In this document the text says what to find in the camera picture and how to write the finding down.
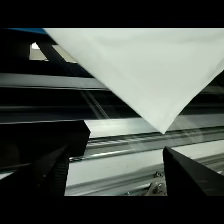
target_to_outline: white fabric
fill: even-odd
[[[224,69],[224,29],[45,30],[161,133]]]

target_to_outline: white cloth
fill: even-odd
[[[224,29],[45,30],[161,133],[224,69]]]

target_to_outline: bright light spot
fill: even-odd
[[[37,43],[32,44],[32,48],[35,50],[39,50],[40,48],[38,47]]]

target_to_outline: white object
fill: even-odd
[[[224,69],[224,29],[45,30],[161,133]]]

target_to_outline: white paper sheet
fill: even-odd
[[[224,29],[45,30],[161,133],[224,69]]]

